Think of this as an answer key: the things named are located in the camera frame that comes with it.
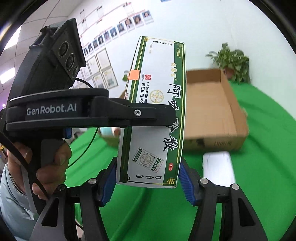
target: orange sticker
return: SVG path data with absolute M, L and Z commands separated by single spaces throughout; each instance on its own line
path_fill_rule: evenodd
M 139 80 L 140 71 L 139 70 L 131 70 L 128 76 L 128 80 Z

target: white ceiling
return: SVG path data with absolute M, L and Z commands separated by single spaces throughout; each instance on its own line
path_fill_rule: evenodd
M 38 8 L 23 23 L 17 45 L 4 50 L 1 54 L 0 75 L 13 67 L 15 67 L 15 71 L 17 72 L 29 50 L 29 46 L 38 37 L 40 29 L 46 25 L 67 20 L 70 13 L 81 4 L 82 1 L 83 0 L 48 0 Z M 14 78 L 3 85 L 0 84 L 1 105 L 4 101 L 3 97 L 6 98 L 6 100 L 8 98 L 7 93 L 9 93 L 13 80 Z

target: human hand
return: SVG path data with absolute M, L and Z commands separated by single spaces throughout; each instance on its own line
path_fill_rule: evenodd
M 27 163 L 32 159 L 32 150 L 22 143 L 16 142 L 14 146 L 20 151 Z M 25 186 L 22 178 L 21 163 L 19 160 L 10 153 L 8 156 L 8 170 L 13 178 L 16 186 L 23 192 L 25 192 Z M 69 158 L 72 156 L 71 148 L 67 143 L 64 143 L 56 152 L 54 156 L 54 162 L 45 167 L 37 170 L 37 179 L 42 183 L 45 190 L 51 195 L 58 185 L 63 184 L 66 180 L 66 169 L 69 164 Z M 40 199 L 47 200 L 41 189 L 36 183 L 32 185 L 33 193 L 38 195 Z

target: finger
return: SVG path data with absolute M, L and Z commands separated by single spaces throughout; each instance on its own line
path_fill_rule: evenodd
M 47 193 L 49 195 L 52 195 L 53 192 L 58 187 L 58 185 L 63 184 L 65 182 L 65 180 L 66 180 L 66 175 L 63 175 L 60 180 L 57 180 L 57 181 L 52 182 L 52 183 L 42 183 L 42 185 L 45 188 L 45 190 L 47 191 Z M 47 200 L 46 196 L 44 195 L 44 193 L 42 192 L 42 190 L 38 187 L 38 185 L 36 183 L 33 183 L 32 191 L 33 191 L 33 193 L 35 195 L 38 195 L 38 197 L 40 199 Z
M 61 166 L 57 164 L 50 164 L 45 167 L 41 167 L 37 170 L 37 179 L 41 183 L 52 183 L 60 180 L 68 167 L 69 160 L 66 160 Z
M 71 156 L 72 156 L 71 148 L 69 147 L 68 143 L 64 143 L 57 150 L 54 156 L 54 162 L 57 165 L 62 165 L 66 160 L 69 160 Z
M 32 150 L 29 147 L 19 142 L 16 142 L 13 145 L 19 150 L 19 152 L 25 158 L 27 163 L 29 163 L 33 155 Z M 14 162 L 19 166 L 21 165 L 20 161 L 9 150 L 7 151 L 7 157 L 9 162 Z

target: screw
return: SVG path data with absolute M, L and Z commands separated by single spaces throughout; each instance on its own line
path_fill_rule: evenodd
M 234 190 L 239 190 L 239 185 L 237 184 L 232 184 L 231 186 Z
M 200 179 L 200 182 L 201 182 L 202 184 L 207 184 L 207 183 L 209 182 L 209 180 L 206 179 L 206 178 L 202 178 L 202 179 Z
M 63 191 L 66 188 L 66 186 L 64 184 L 59 185 L 59 187 L 57 188 L 59 191 Z
M 89 184 L 95 184 L 95 183 L 96 183 L 96 179 L 95 178 L 89 179 Z
M 135 110 L 133 113 L 134 113 L 135 116 L 137 116 L 137 117 L 141 116 L 141 114 L 142 114 L 140 110 Z

